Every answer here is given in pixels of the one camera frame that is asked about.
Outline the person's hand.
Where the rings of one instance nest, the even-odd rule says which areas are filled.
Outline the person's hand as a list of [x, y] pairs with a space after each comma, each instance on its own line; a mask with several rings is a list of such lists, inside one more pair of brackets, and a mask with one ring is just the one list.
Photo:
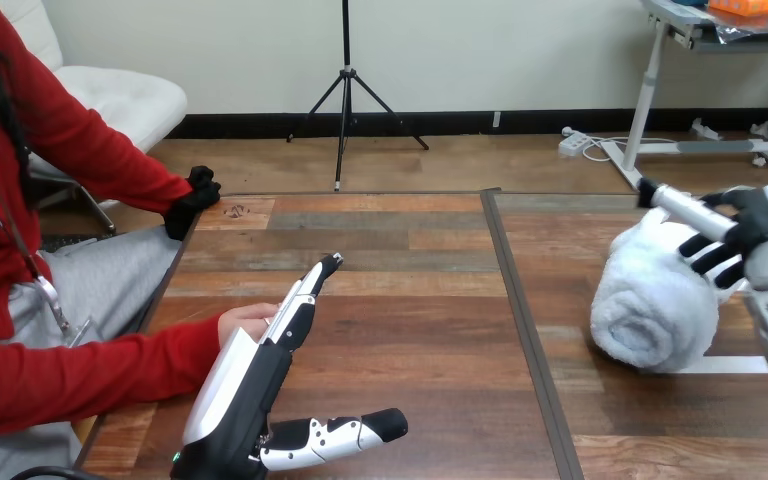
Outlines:
[[164, 228], [169, 238], [185, 238], [196, 216], [220, 200], [221, 184], [214, 180], [214, 172], [207, 166], [191, 169], [187, 183], [191, 192], [172, 203], [163, 215]]
[[259, 340], [271, 326], [278, 310], [278, 304], [258, 303], [222, 313], [217, 324], [220, 345], [223, 345], [238, 329], [245, 331], [252, 339]]

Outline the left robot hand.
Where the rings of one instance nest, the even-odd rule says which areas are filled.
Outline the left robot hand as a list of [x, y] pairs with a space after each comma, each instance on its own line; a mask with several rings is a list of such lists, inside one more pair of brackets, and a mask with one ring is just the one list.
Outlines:
[[294, 352], [313, 325], [317, 297], [343, 263], [321, 258], [289, 289], [257, 340], [242, 329], [223, 344], [185, 424], [172, 479], [263, 479], [271, 472], [319, 466], [404, 437], [397, 408], [320, 421], [269, 423]]

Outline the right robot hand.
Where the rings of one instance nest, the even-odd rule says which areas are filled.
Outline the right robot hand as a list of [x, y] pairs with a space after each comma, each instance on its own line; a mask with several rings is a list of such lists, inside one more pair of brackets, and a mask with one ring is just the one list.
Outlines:
[[716, 275], [716, 287], [730, 288], [744, 279], [753, 290], [768, 291], [768, 186], [693, 197], [643, 177], [637, 191], [640, 208], [659, 207], [696, 231], [678, 247], [694, 272], [709, 274], [736, 259]]

